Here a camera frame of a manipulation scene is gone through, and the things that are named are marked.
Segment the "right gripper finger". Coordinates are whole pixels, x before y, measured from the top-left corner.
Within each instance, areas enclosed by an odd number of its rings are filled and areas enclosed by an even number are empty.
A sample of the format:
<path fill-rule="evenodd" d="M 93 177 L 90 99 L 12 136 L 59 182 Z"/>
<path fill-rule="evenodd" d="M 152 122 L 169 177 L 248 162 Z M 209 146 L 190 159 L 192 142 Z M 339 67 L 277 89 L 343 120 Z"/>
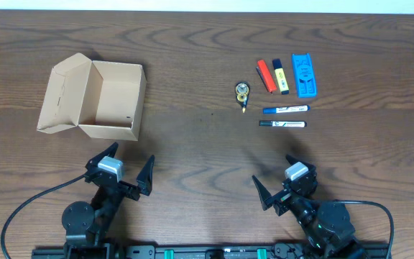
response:
<path fill-rule="evenodd" d="M 302 161 L 302 160 L 300 160 L 298 158 L 295 158 L 295 157 L 293 157 L 291 155 L 286 155 L 285 156 L 285 159 L 287 160 L 287 162 L 290 165 L 294 165 L 296 163 L 302 163 L 304 166 L 306 166 L 308 168 L 309 171 L 314 171 L 315 170 L 315 166 L 314 165 L 312 165 L 310 163 L 307 163 L 307 162 L 304 162 L 304 161 Z"/>
<path fill-rule="evenodd" d="M 259 181 L 256 176 L 252 176 L 255 187 L 259 194 L 260 203 L 264 211 L 268 210 L 276 201 L 280 201 L 282 193 L 275 194 L 274 196 L 265 188 L 265 186 Z"/>

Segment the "blue plastic stapler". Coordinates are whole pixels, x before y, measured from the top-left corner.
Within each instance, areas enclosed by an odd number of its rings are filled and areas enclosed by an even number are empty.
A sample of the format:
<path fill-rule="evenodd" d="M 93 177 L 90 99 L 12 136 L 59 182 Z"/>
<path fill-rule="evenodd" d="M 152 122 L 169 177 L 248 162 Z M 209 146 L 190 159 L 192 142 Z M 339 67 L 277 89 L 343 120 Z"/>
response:
<path fill-rule="evenodd" d="M 314 98 L 317 96 L 316 77 L 313 70 L 311 55 L 292 54 L 295 86 L 299 98 Z"/>

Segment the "brown cardboard box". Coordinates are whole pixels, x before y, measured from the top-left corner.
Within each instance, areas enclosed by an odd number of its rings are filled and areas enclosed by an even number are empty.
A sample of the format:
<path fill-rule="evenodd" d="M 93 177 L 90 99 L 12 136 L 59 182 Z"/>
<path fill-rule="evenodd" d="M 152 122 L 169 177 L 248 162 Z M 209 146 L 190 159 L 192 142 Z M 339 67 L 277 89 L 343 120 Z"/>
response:
<path fill-rule="evenodd" d="M 80 127 L 91 138 L 137 141 L 146 85 L 140 64 L 76 53 L 52 68 L 37 131 Z"/>

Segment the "yellow highlighter pen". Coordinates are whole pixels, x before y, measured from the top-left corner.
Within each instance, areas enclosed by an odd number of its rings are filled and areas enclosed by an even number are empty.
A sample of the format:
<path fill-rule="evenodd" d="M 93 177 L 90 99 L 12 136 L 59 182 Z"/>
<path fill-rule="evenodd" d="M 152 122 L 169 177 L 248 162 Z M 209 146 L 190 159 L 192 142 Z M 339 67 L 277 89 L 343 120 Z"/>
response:
<path fill-rule="evenodd" d="M 287 83 L 287 79 L 285 77 L 285 72 L 282 66 L 282 63 L 280 61 L 279 58 L 274 59 L 272 61 L 272 65 L 275 71 L 275 75 L 276 75 L 276 79 L 277 79 L 277 84 L 279 86 L 279 90 L 280 93 L 282 95 L 286 95 L 290 93 L 289 87 L 288 87 L 288 83 Z"/>

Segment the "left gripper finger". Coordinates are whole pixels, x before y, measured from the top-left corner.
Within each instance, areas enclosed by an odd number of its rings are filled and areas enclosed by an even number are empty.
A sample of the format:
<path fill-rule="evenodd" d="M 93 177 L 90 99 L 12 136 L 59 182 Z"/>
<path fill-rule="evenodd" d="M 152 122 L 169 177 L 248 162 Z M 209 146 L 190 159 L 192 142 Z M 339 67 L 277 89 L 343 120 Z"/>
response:
<path fill-rule="evenodd" d="M 91 158 L 86 163 L 86 169 L 91 169 L 93 167 L 97 167 L 98 163 L 105 157 L 114 158 L 116 151 L 118 150 L 119 144 L 117 142 L 114 142 L 112 145 L 110 145 L 108 148 L 106 148 L 104 151 L 96 155 L 95 157 Z"/>
<path fill-rule="evenodd" d="M 155 156 L 151 155 L 136 179 L 140 194 L 143 194 L 145 196 L 149 196 L 152 192 L 152 172 L 154 163 Z"/>

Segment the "correction tape dispenser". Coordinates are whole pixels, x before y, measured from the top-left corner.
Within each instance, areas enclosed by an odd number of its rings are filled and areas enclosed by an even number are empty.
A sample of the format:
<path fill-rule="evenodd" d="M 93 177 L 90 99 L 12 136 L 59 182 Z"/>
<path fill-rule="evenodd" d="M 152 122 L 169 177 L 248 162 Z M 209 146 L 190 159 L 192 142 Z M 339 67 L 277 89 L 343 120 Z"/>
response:
<path fill-rule="evenodd" d="M 241 106 L 241 110 L 245 113 L 249 100 L 250 86 L 247 82 L 238 82 L 235 85 L 236 102 Z"/>

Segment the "orange highlighter pen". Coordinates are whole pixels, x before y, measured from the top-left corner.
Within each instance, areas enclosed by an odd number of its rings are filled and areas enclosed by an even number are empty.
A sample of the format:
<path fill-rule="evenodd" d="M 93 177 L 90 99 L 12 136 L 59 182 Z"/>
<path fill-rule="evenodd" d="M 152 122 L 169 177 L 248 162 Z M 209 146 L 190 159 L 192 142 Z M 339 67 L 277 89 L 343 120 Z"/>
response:
<path fill-rule="evenodd" d="M 264 60 L 258 60 L 256 69 L 267 91 L 271 94 L 276 91 L 277 87 L 273 81 L 266 62 Z"/>

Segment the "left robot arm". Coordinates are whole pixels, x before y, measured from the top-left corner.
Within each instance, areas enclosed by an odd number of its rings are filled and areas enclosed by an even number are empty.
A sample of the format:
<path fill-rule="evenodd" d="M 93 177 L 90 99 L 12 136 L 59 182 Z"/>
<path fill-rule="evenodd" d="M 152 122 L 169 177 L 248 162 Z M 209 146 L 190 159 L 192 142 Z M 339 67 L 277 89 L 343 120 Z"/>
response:
<path fill-rule="evenodd" d="M 85 182 L 98 186 L 91 202 L 74 202 L 63 212 L 66 258 L 126 257 L 126 249 L 106 235 L 124 199 L 151 194 L 155 157 L 149 157 L 133 185 L 121 179 L 124 164 L 114 157 L 118 146 L 115 142 L 86 163 Z"/>

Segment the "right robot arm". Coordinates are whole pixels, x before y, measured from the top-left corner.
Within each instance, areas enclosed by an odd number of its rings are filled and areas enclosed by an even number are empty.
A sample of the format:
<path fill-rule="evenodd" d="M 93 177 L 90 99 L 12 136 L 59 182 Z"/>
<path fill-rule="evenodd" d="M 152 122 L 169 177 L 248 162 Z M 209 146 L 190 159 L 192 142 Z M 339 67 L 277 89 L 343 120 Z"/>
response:
<path fill-rule="evenodd" d="M 318 185 L 316 167 L 291 155 L 285 158 L 290 167 L 277 194 L 272 195 L 256 176 L 252 177 L 262 208 L 272 207 L 279 216 L 292 212 L 309 241 L 309 252 L 319 258 L 367 258 L 354 236 L 347 208 L 336 201 L 311 198 Z"/>

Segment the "blue whiteboard marker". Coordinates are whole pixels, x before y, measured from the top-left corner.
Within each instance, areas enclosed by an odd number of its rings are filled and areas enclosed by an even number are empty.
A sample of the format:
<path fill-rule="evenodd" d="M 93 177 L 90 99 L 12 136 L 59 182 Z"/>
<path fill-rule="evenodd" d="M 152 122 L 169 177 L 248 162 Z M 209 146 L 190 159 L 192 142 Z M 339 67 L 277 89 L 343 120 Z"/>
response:
<path fill-rule="evenodd" d="M 293 112 L 307 112 L 311 108 L 308 105 L 301 106 L 282 106 L 282 107 L 270 107 L 264 108 L 262 112 L 264 114 L 283 114 L 283 113 L 293 113 Z"/>

